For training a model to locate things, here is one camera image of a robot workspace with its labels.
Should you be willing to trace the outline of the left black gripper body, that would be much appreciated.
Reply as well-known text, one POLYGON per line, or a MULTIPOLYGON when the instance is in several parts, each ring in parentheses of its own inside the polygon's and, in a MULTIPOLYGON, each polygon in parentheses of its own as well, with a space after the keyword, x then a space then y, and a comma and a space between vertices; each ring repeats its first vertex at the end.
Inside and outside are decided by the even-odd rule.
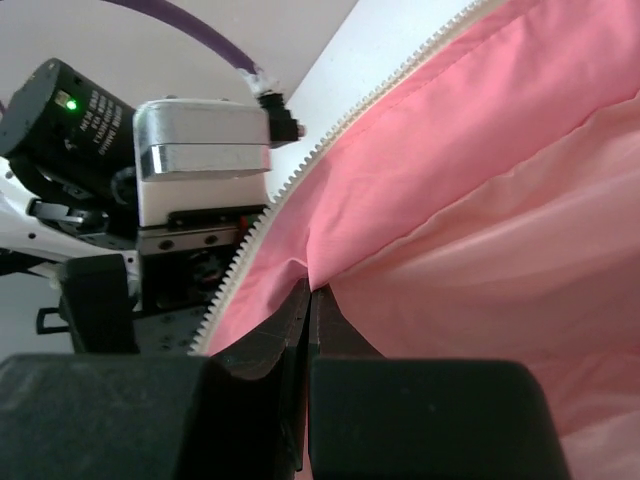
POLYGON ((212 297, 252 225, 225 219, 186 250, 166 238, 170 248, 141 255, 132 274, 119 254, 69 260, 58 270, 59 305, 38 311, 36 332, 69 334, 76 353, 138 354, 164 317, 176 326, 177 313, 212 297))

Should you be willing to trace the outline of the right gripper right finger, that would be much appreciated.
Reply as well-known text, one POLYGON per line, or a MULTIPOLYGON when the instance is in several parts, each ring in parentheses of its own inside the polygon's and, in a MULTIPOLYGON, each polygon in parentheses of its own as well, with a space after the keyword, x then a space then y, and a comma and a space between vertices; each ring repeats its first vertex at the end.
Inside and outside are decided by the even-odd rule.
POLYGON ((384 357, 330 289, 309 317, 316 479, 566 479, 544 392, 504 360, 384 357))

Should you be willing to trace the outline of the pink zip-up jacket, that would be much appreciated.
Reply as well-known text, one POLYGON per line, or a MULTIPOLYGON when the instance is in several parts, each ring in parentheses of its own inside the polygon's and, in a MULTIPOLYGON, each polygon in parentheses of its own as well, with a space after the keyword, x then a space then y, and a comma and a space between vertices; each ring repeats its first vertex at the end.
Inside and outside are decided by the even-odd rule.
POLYGON ((384 354, 524 363, 572 475, 637 478, 638 3, 464 13, 288 181, 196 351, 303 278, 384 354))

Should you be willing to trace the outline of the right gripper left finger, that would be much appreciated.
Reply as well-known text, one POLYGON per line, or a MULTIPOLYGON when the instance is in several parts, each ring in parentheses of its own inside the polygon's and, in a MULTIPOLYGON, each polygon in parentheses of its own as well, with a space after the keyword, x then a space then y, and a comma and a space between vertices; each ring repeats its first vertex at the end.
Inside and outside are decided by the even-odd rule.
POLYGON ((213 357, 15 355, 1 364, 5 479, 307 479, 311 300, 298 282, 213 357))

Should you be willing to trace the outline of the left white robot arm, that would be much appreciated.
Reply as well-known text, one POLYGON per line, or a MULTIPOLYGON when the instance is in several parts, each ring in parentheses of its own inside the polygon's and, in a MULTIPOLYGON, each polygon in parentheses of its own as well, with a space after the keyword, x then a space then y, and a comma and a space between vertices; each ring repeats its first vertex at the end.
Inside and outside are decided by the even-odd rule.
POLYGON ((1 269, 52 281, 78 352, 204 354, 269 148, 257 106, 133 107, 49 59, 1 116, 1 269))

